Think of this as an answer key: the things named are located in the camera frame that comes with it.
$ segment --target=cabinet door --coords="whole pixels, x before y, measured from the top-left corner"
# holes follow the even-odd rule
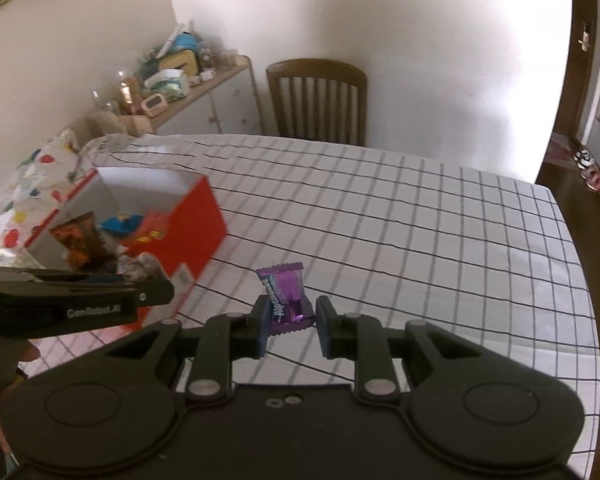
[[[211,96],[205,94],[158,128],[158,135],[218,134],[218,118]]]
[[[260,135],[260,116],[251,83],[251,71],[243,70],[211,91],[224,134]]]

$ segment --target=wooden countertop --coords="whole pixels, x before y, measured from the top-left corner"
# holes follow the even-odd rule
[[[160,126],[162,126],[164,123],[172,119],[176,114],[183,111],[184,108],[189,106],[192,102],[200,99],[204,94],[212,91],[218,85],[221,85],[228,79],[231,79],[233,76],[239,74],[250,66],[249,58],[246,56],[237,56],[236,63],[236,66],[230,68],[229,70],[216,71],[216,77],[211,81],[202,82],[199,85],[192,86],[189,91],[189,95],[187,95],[184,99],[174,101],[169,105],[169,108],[163,111],[160,115],[152,118],[151,126],[154,129],[154,132],[157,131],[158,128],[160,128]]]

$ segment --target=door handle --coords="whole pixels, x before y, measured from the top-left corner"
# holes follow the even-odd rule
[[[591,44],[590,44],[590,39],[591,39],[591,26],[589,25],[589,23],[587,22],[583,22],[583,27],[582,27],[582,39],[578,40],[578,43],[580,44],[580,47],[583,49],[584,52],[588,52],[589,49],[591,48]]]

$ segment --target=human hand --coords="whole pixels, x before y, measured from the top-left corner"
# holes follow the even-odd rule
[[[40,358],[40,350],[38,350],[38,348],[35,345],[33,345],[32,343],[29,343],[29,345],[25,348],[25,351],[22,353],[20,362],[30,363],[39,358]],[[24,377],[22,377],[20,375],[16,375],[13,382],[0,392],[0,407],[2,406],[2,403],[4,402],[4,399],[6,399],[7,396],[13,391],[13,389],[16,388],[23,381],[24,381]],[[9,446],[9,444],[7,443],[7,440],[4,437],[4,433],[2,432],[1,424],[0,424],[0,447],[2,448],[2,450],[5,453],[11,453],[11,447]]]

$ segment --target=dining table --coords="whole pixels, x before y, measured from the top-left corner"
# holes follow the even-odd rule
[[[560,379],[586,413],[569,465],[589,476],[600,416],[598,334],[576,247],[547,188],[405,153],[286,137],[103,137],[82,156],[96,167],[208,178],[228,235],[181,298],[176,317],[185,328],[248,313],[264,293],[256,269],[301,262],[314,303],[327,295],[338,313],[391,328],[426,320]],[[122,333],[39,340],[42,358],[24,369],[39,374]],[[408,390],[402,368],[396,372]],[[314,329],[271,337],[264,358],[234,363],[238,383],[353,377],[353,362],[322,356]]]

